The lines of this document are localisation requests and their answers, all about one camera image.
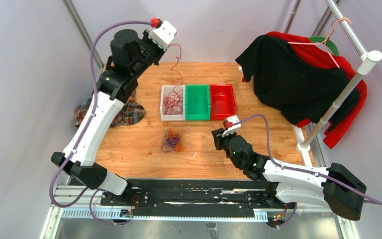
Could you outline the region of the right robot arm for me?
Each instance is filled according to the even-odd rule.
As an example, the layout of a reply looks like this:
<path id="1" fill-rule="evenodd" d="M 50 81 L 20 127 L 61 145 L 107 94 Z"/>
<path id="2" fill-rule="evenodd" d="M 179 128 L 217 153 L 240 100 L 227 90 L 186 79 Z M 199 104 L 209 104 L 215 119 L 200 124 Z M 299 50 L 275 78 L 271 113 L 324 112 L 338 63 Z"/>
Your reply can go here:
<path id="1" fill-rule="evenodd" d="M 224 131 L 220 128 L 211 132 L 216 150 L 223 150 L 249 179 L 267 184 L 264 199 L 268 206 L 311 204 L 348 220 L 360 219 L 364 199 L 356 192 L 365 193 L 367 187 L 345 166 L 332 163 L 330 167 L 305 167 L 271 160 L 254 152 L 242 136 L 224 135 Z"/>

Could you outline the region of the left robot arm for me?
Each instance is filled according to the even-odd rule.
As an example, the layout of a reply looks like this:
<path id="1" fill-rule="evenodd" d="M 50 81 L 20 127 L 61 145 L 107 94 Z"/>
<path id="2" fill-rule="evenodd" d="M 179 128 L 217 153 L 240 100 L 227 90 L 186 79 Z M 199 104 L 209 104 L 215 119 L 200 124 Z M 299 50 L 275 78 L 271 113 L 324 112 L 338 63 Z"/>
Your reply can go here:
<path id="1" fill-rule="evenodd" d="M 111 122 L 138 86 L 138 78 L 157 65 L 177 34 L 175 28 L 161 26 L 145 30 L 143 37 L 132 29 L 118 31 L 110 43 L 106 70 L 96 80 L 91 105 L 73 139 L 51 161 L 89 189 L 113 194 L 121 206 L 132 201 L 128 182 L 96 163 L 98 147 Z"/>

